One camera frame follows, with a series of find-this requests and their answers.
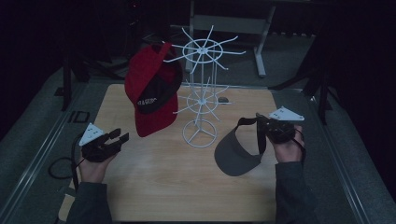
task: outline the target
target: wooden tabletop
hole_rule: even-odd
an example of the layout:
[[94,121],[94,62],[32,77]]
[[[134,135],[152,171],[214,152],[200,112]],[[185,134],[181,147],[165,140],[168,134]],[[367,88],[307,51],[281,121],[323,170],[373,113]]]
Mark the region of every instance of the wooden tabletop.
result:
[[[186,107],[189,87],[178,91],[179,109]],[[240,176],[228,176],[216,165],[214,151],[218,142],[242,118],[268,115],[276,110],[267,90],[232,89],[218,94],[230,101],[218,105],[204,119],[213,123],[217,138],[209,147],[192,147],[184,140],[184,126],[196,118],[189,109],[178,113],[169,127],[141,138],[134,126],[134,107],[123,85],[108,87],[95,125],[105,132],[121,128],[130,140],[107,168],[108,203],[115,221],[264,221],[274,220],[275,164],[272,145],[262,163]],[[256,125],[241,126],[237,131],[241,145],[258,154]],[[207,139],[198,137],[197,142]],[[59,212],[66,220],[74,198],[65,195]]]

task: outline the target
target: red cap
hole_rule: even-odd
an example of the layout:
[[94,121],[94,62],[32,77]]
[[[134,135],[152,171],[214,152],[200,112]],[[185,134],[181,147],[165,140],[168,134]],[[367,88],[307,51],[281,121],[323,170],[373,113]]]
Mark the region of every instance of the red cap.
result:
[[129,61],[125,92],[134,104],[136,131],[141,137],[168,127],[177,117],[177,91],[183,78],[181,64],[163,61],[175,57],[172,45],[164,43],[141,49]]

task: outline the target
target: dark long sleeve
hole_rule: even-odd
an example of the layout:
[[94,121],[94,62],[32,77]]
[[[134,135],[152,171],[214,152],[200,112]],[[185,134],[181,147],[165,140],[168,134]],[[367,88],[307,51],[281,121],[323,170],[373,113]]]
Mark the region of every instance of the dark long sleeve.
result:
[[107,185],[81,182],[66,223],[112,223],[111,213],[107,203]]
[[300,162],[276,165],[276,224],[318,223],[317,199],[305,184]]

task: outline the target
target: rotating display rack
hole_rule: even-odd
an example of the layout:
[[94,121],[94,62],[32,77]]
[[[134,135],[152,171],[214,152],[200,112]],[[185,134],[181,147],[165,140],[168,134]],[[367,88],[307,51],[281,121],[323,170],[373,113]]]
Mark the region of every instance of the rotating display rack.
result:
[[[187,84],[191,89],[191,93],[189,96],[179,96],[180,98],[186,99],[187,106],[178,110],[176,113],[180,113],[189,109],[196,114],[195,119],[188,122],[184,126],[183,138],[189,145],[193,147],[208,147],[216,140],[218,133],[215,125],[209,120],[204,119],[204,115],[211,114],[218,121],[220,121],[220,119],[216,116],[214,112],[215,109],[218,107],[219,104],[229,104],[219,103],[218,94],[226,91],[228,89],[228,86],[221,91],[217,91],[216,82],[218,67],[224,70],[228,70],[228,68],[221,65],[218,60],[224,54],[240,55],[244,54],[245,51],[225,51],[222,47],[222,44],[234,41],[238,36],[232,39],[224,40],[222,42],[216,42],[210,39],[213,31],[213,26],[211,27],[207,38],[202,39],[194,40],[190,35],[187,34],[184,29],[182,29],[182,31],[189,38],[190,42],[187,43],[185,46],[172,45],[175,48],[182,49],[182,56],[172,60],[164,60],[164,62],[170,63],[184,58],[193,64],[193,68],[190,71],[191,82],[186,80]],[[200,64],[201,66],[201,82],[194,83],[194,73],[198,64]],[[212,65],[211,69],[209,68],[211,76],[207,80],[205,80],[205,68],[207,68],[207,66],[210,64]]]

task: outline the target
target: hat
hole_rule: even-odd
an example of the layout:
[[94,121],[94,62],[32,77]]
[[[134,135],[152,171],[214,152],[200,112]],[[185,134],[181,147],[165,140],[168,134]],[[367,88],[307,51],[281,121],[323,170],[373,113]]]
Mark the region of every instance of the hat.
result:
[[265,132],[257,123],[257,141],[259,154],[251,155],[239,143],[236,138],[236,130],[241,125],[251,125],[258,119],[241,118],[238,124],[221,141],[215,149],[215,161],[220,170],[231,176],[238,176],[247,173],[262,162],[262,155],[266,148]]
[[177,117],[181,64],[163,61],[175,57],[172,45],[164,43],[141,49],[129,62],[125,92],[134,105],[136,131],[141,137],[166,128]]

